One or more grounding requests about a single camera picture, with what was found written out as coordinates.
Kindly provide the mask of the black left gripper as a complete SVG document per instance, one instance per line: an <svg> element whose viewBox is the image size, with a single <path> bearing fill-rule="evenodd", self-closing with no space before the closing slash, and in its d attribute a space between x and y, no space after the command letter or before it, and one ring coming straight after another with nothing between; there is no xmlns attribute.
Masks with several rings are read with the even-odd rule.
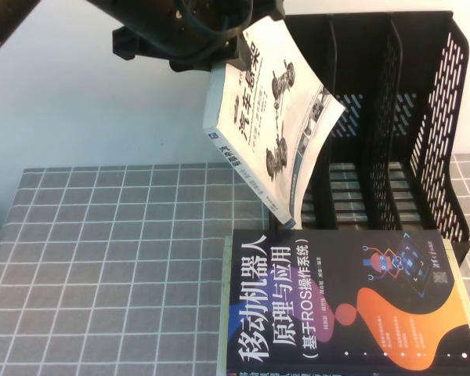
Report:
<svg viewBox="0 0 470 376"><path fill-rule="evenodd" d="M176 73L210 72L213 63L250 71L253 53L244 31L268 16L285 18L282 1L92 1L122 23L113 53L167 60Z"/></svg>

